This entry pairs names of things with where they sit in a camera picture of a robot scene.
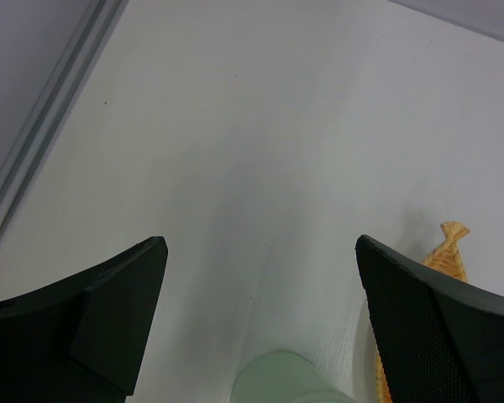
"white surface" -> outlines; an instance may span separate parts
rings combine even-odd
[[[0,299],[164,235],[129,401],[225,402],[277,347],[365,401],[354,242],[421,259],[449,219],[504,295],[503,43],[381,0],[131,0],[0,244]]]
[[[504,41],[504,0],[392,0]]]

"light green cup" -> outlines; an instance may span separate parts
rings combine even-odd
[[[230,403],[354,403],[306,359],[274,352],[248,364],[234,384]]]

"plastic fish toy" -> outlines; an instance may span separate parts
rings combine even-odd
[[[457,280],[467,281],[465,267],[461,255],[457,249],[457,241],[462,239],[470,230],[459,222],[445,222],[440,224],[446,239],[423,260],[431,269],[435,269]],[[385,371],[379,352],[375,355],[375,386],[377,388],[378,403],[392,403],[388,384],[386,383]]]

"fish tail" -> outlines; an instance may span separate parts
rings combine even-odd
[[[443,222],[440,224],[440,227],[442,228],[446,239],[454,242],[459,241],[470,232],[465,225],[456,221]]]

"textured rubber surface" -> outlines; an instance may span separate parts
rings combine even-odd
[[[393,401],[476,401],[428,286],[369,237],[356,254]]]

